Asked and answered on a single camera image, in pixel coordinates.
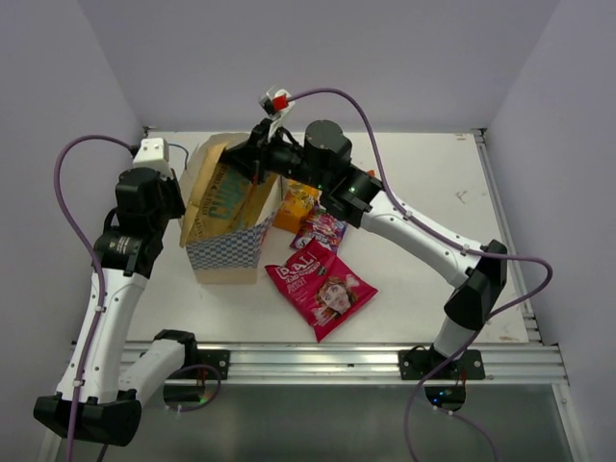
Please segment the orange yellow candy bag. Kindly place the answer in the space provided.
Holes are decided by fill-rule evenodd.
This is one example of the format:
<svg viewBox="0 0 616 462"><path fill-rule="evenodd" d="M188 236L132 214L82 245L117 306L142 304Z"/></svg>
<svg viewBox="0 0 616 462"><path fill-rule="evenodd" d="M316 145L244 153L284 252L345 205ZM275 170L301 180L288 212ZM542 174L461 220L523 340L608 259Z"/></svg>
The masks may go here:
<svg viewBox="0 0 616 462"><path fill-rule="evenodd" d="M318 189L290 179L284 179L282 186L283 200L272 225L296 233L317 204L320 192Z"/></svg>

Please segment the purple Fox's candy bag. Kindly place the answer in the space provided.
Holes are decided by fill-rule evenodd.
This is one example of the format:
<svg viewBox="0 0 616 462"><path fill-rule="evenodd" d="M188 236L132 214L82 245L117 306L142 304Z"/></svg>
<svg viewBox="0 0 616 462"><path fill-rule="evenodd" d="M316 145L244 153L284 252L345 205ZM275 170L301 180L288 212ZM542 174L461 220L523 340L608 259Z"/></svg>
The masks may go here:
<svg viewBox="0 0 616 462"><path fill-rule="evenodd" d="M290 248L300 250L311 241L315 241L337 253L346 231L345 221L334 218L320 205L316 205L300 225Z"/></svg>

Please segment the blue checkered paper bag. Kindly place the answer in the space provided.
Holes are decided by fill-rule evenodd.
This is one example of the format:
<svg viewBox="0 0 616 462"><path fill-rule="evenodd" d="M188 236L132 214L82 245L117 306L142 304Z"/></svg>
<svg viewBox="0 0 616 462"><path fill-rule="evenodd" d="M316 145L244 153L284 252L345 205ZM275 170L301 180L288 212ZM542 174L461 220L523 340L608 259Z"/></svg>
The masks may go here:
<svg viewBox="0 0 616 462"><path fill-rule="evenodd" d="M282 199L279 176L262 184L245 179L220 159L246 133L214 134L199 145L180 177L186 213L179 244L200 284L254 284L264 240Z"/></svg>

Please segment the red crisps bag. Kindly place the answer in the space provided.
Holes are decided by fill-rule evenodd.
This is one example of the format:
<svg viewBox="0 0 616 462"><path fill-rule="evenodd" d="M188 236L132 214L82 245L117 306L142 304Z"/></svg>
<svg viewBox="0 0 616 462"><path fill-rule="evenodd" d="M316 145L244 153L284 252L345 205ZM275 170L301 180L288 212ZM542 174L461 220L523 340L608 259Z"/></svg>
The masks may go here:
<svg viewBox="0 0 616 462"><path fill-rule="evenodd" d="M276 287L313 328L321 342L362 309L377 289L332 250L311 241L282 265L265 270Z"/></svg>

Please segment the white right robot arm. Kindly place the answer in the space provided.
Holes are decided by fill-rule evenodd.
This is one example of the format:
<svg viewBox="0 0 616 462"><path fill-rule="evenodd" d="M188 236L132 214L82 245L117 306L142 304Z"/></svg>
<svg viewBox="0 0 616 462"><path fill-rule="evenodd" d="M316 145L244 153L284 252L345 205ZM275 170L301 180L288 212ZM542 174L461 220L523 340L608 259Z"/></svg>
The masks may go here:
<svg viewBox="0 0 616 462"><path fill-rule="evenodd" d="M506 246L463 238L403 204L384 181L353 164L352 142L335 122L310 123L302 142L271 125L262 120L246 141L224 148L221 161L257 183L276 173L319 190L328 214L396 244L441 275L453 292L428 365L437 376L453 376L506 284Z"/></svg>

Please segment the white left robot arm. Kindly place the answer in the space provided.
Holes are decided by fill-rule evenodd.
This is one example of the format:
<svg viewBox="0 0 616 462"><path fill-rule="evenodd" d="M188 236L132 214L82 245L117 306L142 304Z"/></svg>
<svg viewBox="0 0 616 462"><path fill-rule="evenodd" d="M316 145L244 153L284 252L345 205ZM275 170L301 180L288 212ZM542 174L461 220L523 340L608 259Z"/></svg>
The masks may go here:
<svg viewBox="0 0 616 462"><path fill-rule="evenodd" d="M90 300L69 365L54 395L40 397L34 417L67 441L125 447L144 405L172 374L199 369L196 339L164 329L128 370L120 368L137 304L163 250L168 223L185 213L174 171L122 172L116 206L93 245Z"/></svg>

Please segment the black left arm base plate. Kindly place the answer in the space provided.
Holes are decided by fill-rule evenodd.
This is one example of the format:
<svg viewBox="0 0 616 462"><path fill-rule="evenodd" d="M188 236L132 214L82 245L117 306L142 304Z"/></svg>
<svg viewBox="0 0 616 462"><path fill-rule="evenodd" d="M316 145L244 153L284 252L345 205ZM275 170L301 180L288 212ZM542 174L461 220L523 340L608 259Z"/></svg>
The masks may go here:
<svg viewBox="0 0 616 462"><path fill-rule="evenodd" d="M198 349L183 366L167 378L186 379L203 384L207 380L224 381L228 378L231 352L228 349Z"/></svg>

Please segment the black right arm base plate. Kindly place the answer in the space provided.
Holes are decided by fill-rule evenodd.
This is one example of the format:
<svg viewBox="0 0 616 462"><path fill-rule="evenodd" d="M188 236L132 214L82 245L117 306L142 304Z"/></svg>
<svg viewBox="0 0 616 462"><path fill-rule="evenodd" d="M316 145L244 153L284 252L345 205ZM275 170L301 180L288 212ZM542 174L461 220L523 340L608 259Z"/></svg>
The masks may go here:
<svg viewBox="0 0 616 462"><path fill-rule="evenodd" d="M467 349L457 359L448 360L433 348L413 346L398 351L398 370L402 380L420 380L436 371L429 380L483 380L486 378L479 350Z"/></svg>

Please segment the aluminium table frame rail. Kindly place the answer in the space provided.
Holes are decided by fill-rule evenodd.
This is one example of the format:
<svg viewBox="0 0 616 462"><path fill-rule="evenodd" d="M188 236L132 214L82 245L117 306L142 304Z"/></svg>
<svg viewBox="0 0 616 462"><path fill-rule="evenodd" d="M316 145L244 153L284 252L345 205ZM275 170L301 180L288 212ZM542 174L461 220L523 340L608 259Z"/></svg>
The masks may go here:
<svg viewBox="0 0 616 462"><path fill-rule="evenodd" d="M402 342L369 341L358 337L350 343L301 343L294 341L250 342L236 340L236 333L258 327L262 317L280 304L271 286L199 284L178 246L179 229L170 226L163 236L164 250L154 263L154 273L135 309L123 349L120 368L128 370L152 342L141 342L141 327L170 326L176 315L178 330L193 332L200 349L228 349L228 375L237 383L324 383L337 385L391 384L401 381L398 351L424 346L410 338L419 327L442 325L444 304L432 301L445 279L429 265L396 244L365 231L354 236L353 247L379 253L392 247L393 260L379 257L371 282L380 289L388 328L398 332Z"/></svg>

